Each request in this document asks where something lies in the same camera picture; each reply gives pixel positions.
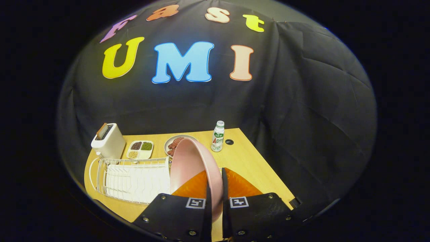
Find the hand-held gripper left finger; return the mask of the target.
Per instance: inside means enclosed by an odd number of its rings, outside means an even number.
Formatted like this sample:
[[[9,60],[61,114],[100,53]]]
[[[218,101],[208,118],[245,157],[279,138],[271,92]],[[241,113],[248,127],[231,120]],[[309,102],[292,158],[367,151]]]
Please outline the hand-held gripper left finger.
[[[133,225],[169,242],[210,242],[212,203],[206,172],[196,174],[171,195],[157,195]]]

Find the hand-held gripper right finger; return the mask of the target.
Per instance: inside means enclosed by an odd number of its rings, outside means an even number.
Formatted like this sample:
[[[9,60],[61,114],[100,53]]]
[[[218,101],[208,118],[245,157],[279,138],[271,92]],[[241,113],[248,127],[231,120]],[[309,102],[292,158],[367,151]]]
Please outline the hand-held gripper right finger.
[[[222,229],[230,242],[274,242],[296,227],[296,215],[276,193],[262,193],[238,173],[222,169]]]

